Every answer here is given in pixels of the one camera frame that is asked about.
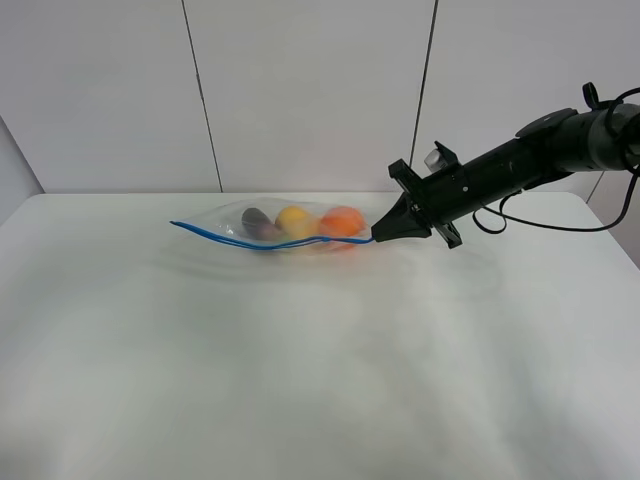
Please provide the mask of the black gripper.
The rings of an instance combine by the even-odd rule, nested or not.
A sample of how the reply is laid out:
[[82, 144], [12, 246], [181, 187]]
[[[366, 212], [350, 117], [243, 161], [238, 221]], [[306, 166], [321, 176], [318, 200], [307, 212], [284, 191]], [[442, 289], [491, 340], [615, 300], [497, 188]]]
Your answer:
[[455, 220], [530, 182], [530, 149], [509, 141], [466, 164], [459, 162], [424, 178], [400, 159], [389, 166], [389, 176], [403, 193], [371, 227], [374, 241], [429, 238], [437, 231], [453, 249], [462, 244]]

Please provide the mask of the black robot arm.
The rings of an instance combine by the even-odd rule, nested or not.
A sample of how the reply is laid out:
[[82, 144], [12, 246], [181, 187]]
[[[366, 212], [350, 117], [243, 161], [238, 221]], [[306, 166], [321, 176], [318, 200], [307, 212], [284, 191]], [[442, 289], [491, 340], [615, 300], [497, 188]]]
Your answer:
[[483, 207], [577, 172], [623, 171], [639, 164], [639, 108], [622, 103], [586, 113], [562, 109], [522, 128], [514, 139], [467, 163], [436, 143], [420, 177], [404, 160], [389, 175], [403, 192], [371, 228], [377, 242], [438, 232], [461, 245], [454, 221]]

